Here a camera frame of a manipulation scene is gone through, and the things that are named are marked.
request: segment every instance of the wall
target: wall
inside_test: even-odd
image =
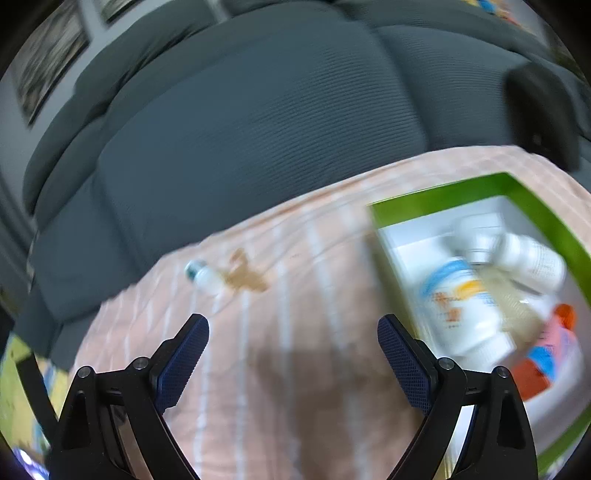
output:
[[[78,75],[138,18],[167,1],[143,0],[108,26],[93,0],[77,0],[90,44],[54,88],[30,127],[17,102],[12,68],[8,68],[0,80],[0,174],[19,205],[22,206],[22,180],[29,158],[56,113],[71,97]]]

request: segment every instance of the brown stain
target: brown stain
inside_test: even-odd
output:
[[[265,277],[252,269],[243,248],[237,249],[230,257],[230,270],[220,272],[224,282],[235,291],[242,288],[263,292],[269,288]]]

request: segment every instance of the sofa cushion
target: sofa cushion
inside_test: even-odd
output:
[[[430,150],[513,143],[504,77],[525,57],[431,28],[382,27],[379,34],[404,73]]]
[[[103,117],[98,117],[84,127],[68,145],[47,177],[35,207],[35,220],[40,231],[45,230],[94,172],[96,160],[105,146],[102,135],[103,123]]]
[[[141,278],[95,175],[40,233],[31,263],[58,323],[87,313]]]
[[[170,88],[115,134],[97,175],[150,267],[290,198],[425,149],[379,40],[337,17],[250,43]]]
[[[104,113],[121,87],[160,53],[214,23],[204,0],[166,2],[141,17],[90,62],[27,165],[22,196],[29,213],[35,210],[45,180],[70,141]]]

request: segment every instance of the bottle cap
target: bottle cap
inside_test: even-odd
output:
[[[490,373],[493,368],[515,351],[511,335],[499,332],[466,354],[466,365],[472,370]]]
[[[577,324],[577,312],[574,311],[571,305],[566,303],[557,305],[554,314],[560,318],[560,323],[564,328],[571,332],[574,330],[574,326]]]
[[[496,253],[493,255],[493,263],[510,272],[517,267],[521,256],[521,239],[514,233],[505,233],[499,241]]]
[[[460,218],[454,226],[454,240],[456,249],[467,249],[466,244],[474,235],[493,235],[503,233],[505,225],[500,213],[481,213]]]
[[[491,262],[499,237],[486,233],[474,233],[466,238],[464,256],[468,263],[487,264]]]

